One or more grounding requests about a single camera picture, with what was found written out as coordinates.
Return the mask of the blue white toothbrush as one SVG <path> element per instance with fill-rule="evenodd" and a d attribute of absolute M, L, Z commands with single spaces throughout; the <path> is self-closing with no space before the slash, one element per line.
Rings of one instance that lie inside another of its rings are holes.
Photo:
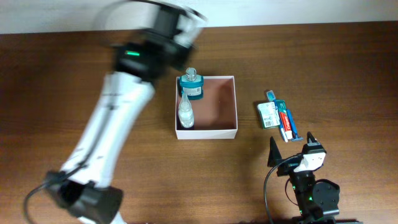
<path fill-rule="evenodd" d="M 275 94 L 274 94 L 274 92 L 272 90 L 269 90 L 269 91 L 266 92 L 266 96 L 267 96 L 267 99 L 270 102 L 274 102 L 274 104 L 275 104 L 275 111 L 277 113 L 277 118 L 279 120 L 279 131 L 280 131 L 280 134 L 282 136 L 282 139 L 285 142 L 288 142 L 289 140 L 287 139 L 287 136 L 286 136 L 285 131 L 284 131 L 284 126 L 283 126 L 282 120 L 281 120 L 281 118 L 279 116 L 279 110 L 278 110 L 278 107 L 277 107 Z"/>

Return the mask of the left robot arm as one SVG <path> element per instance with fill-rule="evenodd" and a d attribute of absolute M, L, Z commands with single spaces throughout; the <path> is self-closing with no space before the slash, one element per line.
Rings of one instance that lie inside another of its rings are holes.
<path fill-rule="evenodd" d="M 119 153 L 136 119 L 168 68 L 184 68 L 206 17 L 190 7 L 157 5 L 155 21 L 140 42 L 116 46 L 86 128 L 60 170 L 47 173 L 44 189 L 82 223 L 122 223 L 123 192 L 111 186 Z"/>

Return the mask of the clear soap pump bottle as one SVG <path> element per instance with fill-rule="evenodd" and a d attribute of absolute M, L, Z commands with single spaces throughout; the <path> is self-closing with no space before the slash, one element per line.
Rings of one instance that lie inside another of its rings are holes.
<path fill-rule="evenodd" d="M 182 93 L 182 99 L 178 106 L 178 118 L 184 129 L 193 128 L 195 122 L 193 108 L 185 92 Z"/>

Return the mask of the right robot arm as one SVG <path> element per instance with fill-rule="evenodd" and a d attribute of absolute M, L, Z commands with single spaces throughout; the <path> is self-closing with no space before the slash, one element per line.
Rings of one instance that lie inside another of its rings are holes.
<path fill-rule="evenodd" d="M 328 179 L 316 179 L 314 172 L 323 166 L 326 149 L 312 135 L 307 133 L 307 143 L 302 151 L 282 158 L 273 137 L 270 138 L 270 151 L 267 166 L 270 171 L 264 179 L 264 204 L 270 223 L 273 223 L 267 201 L 267 183 L 273 172 L 277 176 L 287 176 L 292 184 L 300 216 L 295 223 L 336 223 L 340 213 L 338 202 L 340 186 Z"/>

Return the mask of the red green toothpaste tube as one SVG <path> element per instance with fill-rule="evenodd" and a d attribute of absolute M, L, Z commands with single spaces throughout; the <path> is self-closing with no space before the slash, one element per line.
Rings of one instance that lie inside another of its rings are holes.
<path fill-rule="evenodd" d="M 279 112 L 279 117 L 280 117 L 280 120 L 282 121 L 282 124 L 284 127 L 285 135 L 288 140 L 291 140 L 293 138 L 292 127 L 291 127 L 290 120 L 289 120 L 289 117 L 287 114 L 287 107 L 286 107 L 285 101 L 284 100 L 275 100 L 274 102 L 277 106 L 277 109 Z"/>

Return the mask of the teal mouthwash bottle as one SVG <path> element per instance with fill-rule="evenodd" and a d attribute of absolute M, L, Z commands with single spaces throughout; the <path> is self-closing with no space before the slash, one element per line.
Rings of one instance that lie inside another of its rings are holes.
<path fill-rule="evenodd" d="M 187 68 L 185 74 L 178 81 L 181 95 L 186 93 L 189 100 L 200 100 L 203 98 L 204 77 L 197 74 L 195 68 Z"/>

